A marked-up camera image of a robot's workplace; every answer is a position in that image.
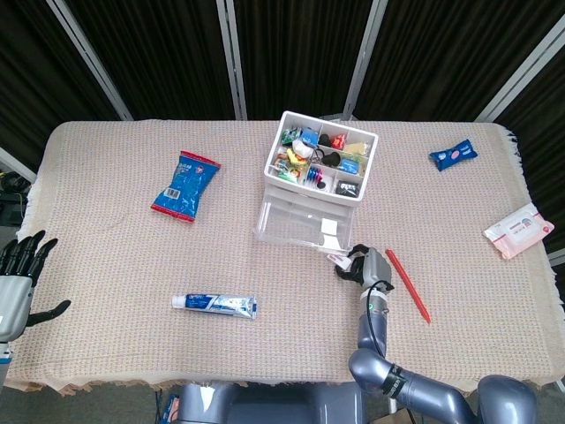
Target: toothpaste cap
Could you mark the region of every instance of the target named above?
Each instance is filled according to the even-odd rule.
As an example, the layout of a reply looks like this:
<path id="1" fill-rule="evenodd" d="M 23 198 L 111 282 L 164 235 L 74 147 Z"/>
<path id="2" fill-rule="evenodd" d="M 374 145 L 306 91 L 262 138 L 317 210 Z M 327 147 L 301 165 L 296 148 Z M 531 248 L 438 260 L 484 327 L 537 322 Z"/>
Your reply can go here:
<path id="1" fill-rule="evenodd" d="M 186 296 L 173 296 L 172 306 L 177 309 L 184 309 L 186 307 L 185 299 Z"/>

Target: blue snack bag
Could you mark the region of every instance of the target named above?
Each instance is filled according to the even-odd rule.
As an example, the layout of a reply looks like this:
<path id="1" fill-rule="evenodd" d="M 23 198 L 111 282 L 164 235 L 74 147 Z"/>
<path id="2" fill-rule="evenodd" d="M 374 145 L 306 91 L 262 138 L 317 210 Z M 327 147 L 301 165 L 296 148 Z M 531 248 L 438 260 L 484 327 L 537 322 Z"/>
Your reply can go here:
<path id="1" fill-rule="evenodd" d="M 477 152 L 473 150 L 473 146 L 469 140 L 463 140 L 454 148 L 430 153 L 430 157 L 435 161 L 438 170 L 445 170 L 451 165 L 477 156 Z"/>
<path id="2" fill-rule="evenodd" d="M 151 209 L 176 219 L 194 221 L 200 196 L 222 166 L 191 152 L 180 152 L 173 180 L 151 205 Z"/>

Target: black curtain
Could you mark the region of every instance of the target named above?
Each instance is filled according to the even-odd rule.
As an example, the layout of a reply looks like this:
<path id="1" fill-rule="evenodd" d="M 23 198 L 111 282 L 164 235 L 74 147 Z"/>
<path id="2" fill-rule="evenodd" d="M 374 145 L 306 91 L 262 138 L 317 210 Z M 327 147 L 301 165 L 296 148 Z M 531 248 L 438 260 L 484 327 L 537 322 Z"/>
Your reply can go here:
<path id="1" fill-rule="evenodd" d="M 236 0 L 249 119 L 343 112 L 371 0 Z"/>
<path id="2" fill-rule="evenodd" d="M 530 195 L 555 224 L 546 250 L 565 248 L 565 49 L 547 64 L 496 122 L 514 132 Z"/>
<path id="3" fill-rule="evenodd" d="M 233 119 L 213 0 L 67 0 L 136 119 Z"/>
<path id="4" fill-rule="evenodd" d="M 472 121 L 564 12 L 562 0 L 389 0 L 354 116 Z"/>
<path id="5" fill-rule="evenodd" d="M 28 168 L 59 124 L 118 119 L 44 1 L 0 2 L 0 45 L 0 146 Z"/>

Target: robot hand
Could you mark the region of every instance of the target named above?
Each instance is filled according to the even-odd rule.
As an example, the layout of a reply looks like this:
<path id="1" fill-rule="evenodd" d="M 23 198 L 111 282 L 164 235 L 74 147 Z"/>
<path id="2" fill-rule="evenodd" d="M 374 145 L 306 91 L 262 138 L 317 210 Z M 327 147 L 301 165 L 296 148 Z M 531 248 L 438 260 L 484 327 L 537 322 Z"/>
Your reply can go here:
<path id="1" fill-rule="evenodd" d="M 45 231 L 19 243 L 14 239 L 0 253 L 0 343 L 17 339 L 26 327 L 57 318 L 71 304 L 70 300 L 64 300 L 55 309 L 30 314 L 43 263 L 57 244 L 53 238 L 35 252 L 43 236 Z"/>

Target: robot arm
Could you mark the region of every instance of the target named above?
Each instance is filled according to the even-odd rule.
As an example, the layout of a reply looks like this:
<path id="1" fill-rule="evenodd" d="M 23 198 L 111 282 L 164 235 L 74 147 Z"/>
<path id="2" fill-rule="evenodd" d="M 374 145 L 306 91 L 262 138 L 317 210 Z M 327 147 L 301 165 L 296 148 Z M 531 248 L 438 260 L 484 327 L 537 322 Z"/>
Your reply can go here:
<path id="1" fill-rule="evenodd" d="M 71 304 L 65 300 L 55 309 L 30 314 L 43 263 L 57 244 L 57 239 L 53 238 L 36 253 L 44 235 L 45 231 L 40 231 L 19 243 L 13 240 L 0 253 L 0 391 L 11 362 L 8 343 L 20 337 L 26 327 L 57 318 Z"/>
<path id="2" fill-rule="evenodd" d="M 502 375 L 483 378 L 478 384 L 479 409 L 475 416 L 456 388 L 386 360 L 388 298 L 384 292 L 394 287 L 379 285 L 379 281 L 390 281 L 390 266 L 375 249 L 359 246 L 354 251 L 357 249 L 364 257 L 356 258 L 347 279 L 358 281 L 365 289 L 376 285 L 377 291 L 366 290 L 361 296 L 358 349 L 350 357 L 350 371 L 358 385 L 371 395 L 395 398 L 402 405 L 445 423 L 535 423 L 536 398 L 522 382 Z"/>

